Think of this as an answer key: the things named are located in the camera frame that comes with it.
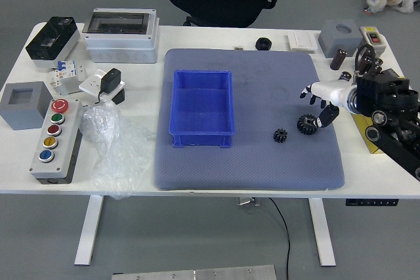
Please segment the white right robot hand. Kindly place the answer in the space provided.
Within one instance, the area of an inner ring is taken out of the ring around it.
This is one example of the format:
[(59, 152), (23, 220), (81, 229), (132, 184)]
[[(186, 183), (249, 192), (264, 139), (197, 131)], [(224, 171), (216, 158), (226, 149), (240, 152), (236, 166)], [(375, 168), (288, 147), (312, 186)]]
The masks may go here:
[(339, 107), (352, 114), (359, 114), (356, 108), (357, 85), (350, 81), (340, 79), (315, 82), (303, 89), (300, 98), (307, 94), (311, 94), (310, 104), (314, 104), (317, 98), (321, 100), (323, 111), (314, 122), (318, 128), (332, 123), (339, 114)]

